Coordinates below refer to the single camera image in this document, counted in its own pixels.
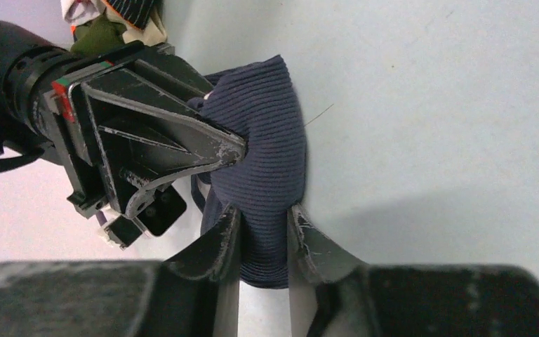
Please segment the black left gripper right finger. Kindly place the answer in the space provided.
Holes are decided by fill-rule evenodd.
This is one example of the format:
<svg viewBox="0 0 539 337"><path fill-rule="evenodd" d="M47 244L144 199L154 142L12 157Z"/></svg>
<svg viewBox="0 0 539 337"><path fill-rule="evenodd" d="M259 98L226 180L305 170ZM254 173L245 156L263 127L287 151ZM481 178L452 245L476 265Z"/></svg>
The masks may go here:
<svg viewBox="0 0 539 337"><path fill-rule="evenodd" d="M511 265L374 265L288 210L293 336L539 336L539 281Z"/></svg>

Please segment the navy underwear with cream waistband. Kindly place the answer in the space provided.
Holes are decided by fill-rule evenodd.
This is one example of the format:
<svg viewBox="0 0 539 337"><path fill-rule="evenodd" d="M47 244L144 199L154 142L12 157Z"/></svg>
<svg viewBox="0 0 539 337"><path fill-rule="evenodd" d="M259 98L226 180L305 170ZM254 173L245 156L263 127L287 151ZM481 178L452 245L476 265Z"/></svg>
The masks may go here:
<svg viewBox="0 0 539 337"><path fill-rule="evenodd" d="M305 191L306 135L284 59L208 75L212 90L188 104L247 143L239 163L192 176L192 197L208 232L226 206L241 212L241 279L260 289L288 287L286 221Z"/></svg>

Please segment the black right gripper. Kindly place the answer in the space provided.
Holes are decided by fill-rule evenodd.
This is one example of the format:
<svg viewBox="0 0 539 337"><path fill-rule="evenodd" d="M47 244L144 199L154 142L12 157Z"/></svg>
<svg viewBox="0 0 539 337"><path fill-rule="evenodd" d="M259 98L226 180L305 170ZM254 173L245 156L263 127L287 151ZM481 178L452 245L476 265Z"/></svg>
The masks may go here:
<svg viewBox="0 0 539 337"><path fill-rule="evenodd" d="M87 59L54 46L41 50L41 133L83 217L112 204L134 218L164 185L244 158L243 138L197 116L212 85L186 60L138 42ZM86 100L70 95L69 76L90 77L131 58L132 71L81 82Z"/></svg>

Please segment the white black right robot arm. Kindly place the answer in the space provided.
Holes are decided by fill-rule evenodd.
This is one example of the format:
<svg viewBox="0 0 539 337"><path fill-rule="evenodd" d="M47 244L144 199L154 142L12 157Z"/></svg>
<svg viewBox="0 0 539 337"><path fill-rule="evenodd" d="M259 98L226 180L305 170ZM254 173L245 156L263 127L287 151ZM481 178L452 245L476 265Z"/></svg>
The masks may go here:
<svg viewBox="0 0 539 337"><path fill-rule="evenodd" d="M174 180L244 158L243 138L187 104L210 88L166 43L83 58L0 21L0 173L44 159L82 216L135 218Z"/></svg>

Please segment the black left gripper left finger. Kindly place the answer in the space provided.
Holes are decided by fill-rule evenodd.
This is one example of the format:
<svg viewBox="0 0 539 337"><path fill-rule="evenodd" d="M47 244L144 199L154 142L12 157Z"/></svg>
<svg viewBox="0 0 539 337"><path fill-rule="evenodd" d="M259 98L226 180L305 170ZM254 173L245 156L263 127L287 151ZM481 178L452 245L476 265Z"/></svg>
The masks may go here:
<svg viewBox="0 0 539 337"><path fill-rule="evenodd" d="M241 214L166 261L0 263L0 336L235 336Z"/></svg>

